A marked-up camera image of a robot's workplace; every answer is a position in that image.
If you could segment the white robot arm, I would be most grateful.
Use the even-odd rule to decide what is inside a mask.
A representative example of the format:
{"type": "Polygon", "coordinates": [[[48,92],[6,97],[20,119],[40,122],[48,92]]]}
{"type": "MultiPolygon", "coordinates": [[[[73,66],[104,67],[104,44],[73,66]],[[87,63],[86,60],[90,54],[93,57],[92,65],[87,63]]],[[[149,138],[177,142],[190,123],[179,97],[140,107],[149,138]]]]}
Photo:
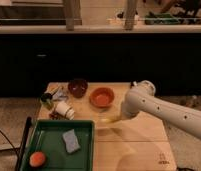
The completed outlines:
{"type": "Polygon", "coordinates": [[[121,103],[121,117],[131,119],[143,111],[201,140],[201,111],[156,98],[155,92],[148,80],[134,82],[121,103]]]}

